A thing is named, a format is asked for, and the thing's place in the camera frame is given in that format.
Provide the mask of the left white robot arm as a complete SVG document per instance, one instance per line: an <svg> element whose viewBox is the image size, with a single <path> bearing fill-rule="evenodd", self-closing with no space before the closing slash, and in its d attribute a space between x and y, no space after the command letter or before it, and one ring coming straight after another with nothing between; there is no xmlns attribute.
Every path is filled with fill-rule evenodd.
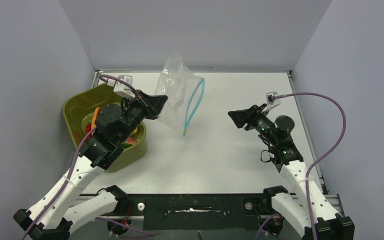
<svg viewBox="0 0 384 240"><path fill-rule="evenodd" d="M135 91L127 104L104 106L95 127L81 140L70 167L52 189L28 209L13 216L33 240L67 240L78 228L127 203L127 194L112 185L97 196L74 205L86 187L124 152L125 142L145 120L155 120L168 97Z"/></svg>

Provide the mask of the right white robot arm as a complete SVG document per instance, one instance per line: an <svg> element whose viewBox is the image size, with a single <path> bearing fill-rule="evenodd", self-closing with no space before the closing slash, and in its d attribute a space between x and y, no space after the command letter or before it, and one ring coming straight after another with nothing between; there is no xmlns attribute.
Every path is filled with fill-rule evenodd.
<svg viewBox="0 0 384 240"><path fill-rule="evenodd" d="M252 105L227 113L237 128L259 133L272 154L270 161L300 201L297 203L282 185L269 187L263 190L262 209L284 217L303 240L352 240L355 233L352 219L334 208L315 181L306 175L307 165L291 136L295 122L286 115L271 121L265 108L266 104Z"/></svg>

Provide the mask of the clear zip top bag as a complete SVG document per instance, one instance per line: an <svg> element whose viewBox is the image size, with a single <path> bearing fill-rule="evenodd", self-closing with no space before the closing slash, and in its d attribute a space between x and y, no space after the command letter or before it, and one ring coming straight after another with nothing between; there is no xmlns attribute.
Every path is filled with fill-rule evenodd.
<svg viewBox="0 0 384 240"><path fill-rule="evenodd" d="M166 95L158 120L185 136L204 96L206 81L195 75L178 54L165 62L155 88L155 95Z"/></svg>

